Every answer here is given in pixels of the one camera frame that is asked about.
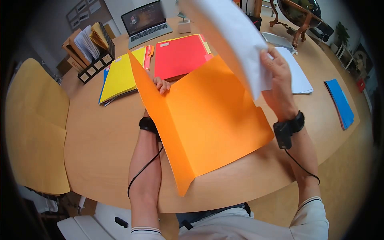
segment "laptop screen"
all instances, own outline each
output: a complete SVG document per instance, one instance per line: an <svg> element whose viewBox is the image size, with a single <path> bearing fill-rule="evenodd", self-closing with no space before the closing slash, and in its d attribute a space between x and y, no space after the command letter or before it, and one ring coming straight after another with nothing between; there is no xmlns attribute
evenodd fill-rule
<svg viewBox="0 0 384 240"><path fill-rule="evenodd" d="M160 1L130 11L122 15L121 19L129 36L166 22Z"/></svg>

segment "floor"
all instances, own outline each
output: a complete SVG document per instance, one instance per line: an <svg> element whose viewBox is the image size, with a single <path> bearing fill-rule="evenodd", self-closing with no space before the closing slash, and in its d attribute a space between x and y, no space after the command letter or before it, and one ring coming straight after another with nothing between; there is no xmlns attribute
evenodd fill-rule
<svg viewBox="0 0 384 240"><path fill-rule="evenodd" d="M371 115L364 94L358 91L355 80L341 66L336 55L327 45L324 52L335 65L347 85L356 105L360 123L347 141L319 167L320 190L329 221L329 239L340 239L357 214L367 191L371 170L372 132ZM71 200L78 202L75 193ZM296 182L248 202L255 219L288 227L297 210L298 188ZM87 199L83 215L94 214L96 202ZM68 210L71 216L76 209ZM163 236L177 239L178 222L175 214L159 214Z"/></svg>

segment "wooden globe stand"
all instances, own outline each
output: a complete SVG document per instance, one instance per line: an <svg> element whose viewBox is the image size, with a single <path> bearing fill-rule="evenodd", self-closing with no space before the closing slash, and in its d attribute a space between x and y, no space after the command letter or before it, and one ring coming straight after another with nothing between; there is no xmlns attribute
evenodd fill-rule
<svg viewBox="0 0 384 240"><path fill-rule="evenodd" d="M299 36L301 35L301 41L305 41L306 38L305 38L305 33L307 31L308 28L310 28L310 21L312 18L318 20L319 22L322 22L322 23L325 23L321 18L319 18L318 16L316 16L315 14L311 13L310 11L308 11L307 9L303 8L302 6L294 3L294 2L291 2L290 0L281 0L283 3L286 3L288 5L290 5L291 7L294 7L300 11L302 11L306 16L305 16L305 21L303 23L303 25L296 30L296 33L293 34L293 41L292 41L292 45L297 48L297 41L299 39ZM273 27L275 24L281 24L283 25L287 30L289 30L288 33L290 33L290 29L291 28L288 28L288 24L285 24L285 23L281 23L278 21L279 19L279 15L277 13L277 10L273 4L273 0L270 0L270 3L271 3L271 7L272 7L272 10L273 12L276 14L276 17L275 17L275 20L269 22L270 26Z"/></svg>

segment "oval table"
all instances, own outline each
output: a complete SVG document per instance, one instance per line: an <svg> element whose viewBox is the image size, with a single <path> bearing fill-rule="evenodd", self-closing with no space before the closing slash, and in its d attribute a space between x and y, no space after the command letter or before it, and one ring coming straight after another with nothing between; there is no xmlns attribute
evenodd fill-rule
<svg viewBox="0 0 384 240"><path fill-rule="evenodd" d="M261 32L266 31L286 37L288 40L292 39L283 26L269 27L271 20L271 17L263 18ZM167 21L174 32L143 45L155 45L159 41L198 33L192 23L191 33L178 34L179 19L170 18ZM116 46L116 57L127 53L127 34L115 38L113 42ZM321 164L351 135L360 120L343 79L317 44L309 39L300 44L297 51L299 54L295 59L314 91L311 95L295 95L294 99L305 114L306 128L314 142L318 162ZM154 59L152 57L151 60L152 73ZM354 123L346 131L341 129L335 105L323 83L334 78L345 92L355 115ZM72 191L103 204L129 209L131 205L127 196L128 169L144 106L139 93L117 99L107 107L99 106L98 99L102 85L102 72L85 85L77 78L74 69L63 77L62 87L70 96L66 123L68 132L64 148L65 167ZM263 97L260 96L255 104L262 107L272 126L277 118ZM159 211L167 213L203 211L262 197L295 180L289 161L287 154L278 148L274 139L231 164L196 177L186 195L180 197L177 194L172 169L163 151Z"/></svg>

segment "potted plant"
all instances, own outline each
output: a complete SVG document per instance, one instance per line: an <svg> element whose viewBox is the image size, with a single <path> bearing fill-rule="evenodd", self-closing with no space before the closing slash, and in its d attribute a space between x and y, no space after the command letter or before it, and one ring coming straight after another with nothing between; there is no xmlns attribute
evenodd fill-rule
<svg viewBox="0 0 384 240"><path fill-rule="evenodd" d="M336 25L336 33L338 35L338 42L336 43L336 45L338 47L340 47L342 43L345 46L347 46L348 39L350 38L350 36L347 33L347 30L348 30L348 28L344 27L344 25L341 24L341 22L337 23L337 25Z"/></svg>
<svg viewBox="0 0 384 240"><path fill-rule="evenodd" d="M343 43L345 46L348 44L348 39L350 36L347 33L348 28L345 28L341 22L338 22L336 25L336 34L338 35L338 39L331 44L331 50L336 53L341 44Z"/></svg>

